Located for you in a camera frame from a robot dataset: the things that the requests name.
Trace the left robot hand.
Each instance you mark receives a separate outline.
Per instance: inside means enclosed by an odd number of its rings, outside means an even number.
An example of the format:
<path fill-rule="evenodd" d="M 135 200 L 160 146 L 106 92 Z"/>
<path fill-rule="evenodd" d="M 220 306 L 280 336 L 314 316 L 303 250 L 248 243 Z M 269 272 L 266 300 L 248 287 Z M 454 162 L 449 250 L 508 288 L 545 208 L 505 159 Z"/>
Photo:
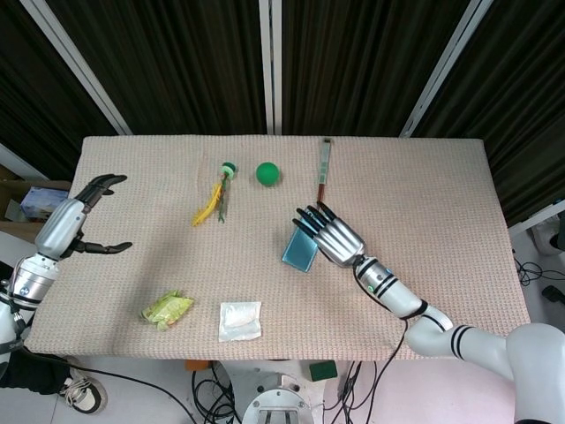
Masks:
<path fill-rule="evenodd" d="M 132 246 L 124 242 L 103 246 L 83 241 L 82 226 L 87 215 L 110 188 L 124 182 L 125 175 L 105 174 L 92 179 L 74 198 L 64 200 L 50 215 L 35 239 L 38 253 L 55 261 L 69 258 L 74 252 L 83 254 L 119 254 Z"/>

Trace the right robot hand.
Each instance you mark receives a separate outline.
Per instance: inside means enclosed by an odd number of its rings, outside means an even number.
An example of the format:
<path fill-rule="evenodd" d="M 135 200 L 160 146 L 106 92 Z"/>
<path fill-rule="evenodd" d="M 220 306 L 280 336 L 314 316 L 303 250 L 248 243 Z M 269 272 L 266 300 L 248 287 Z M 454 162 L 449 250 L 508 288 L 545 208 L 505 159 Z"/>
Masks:
<path fill-rule="evenodd" d="M 365 255 L 365 241 L 325 203 L 297 208 L 292 222 L 335 265 L 353 268 Z"/>

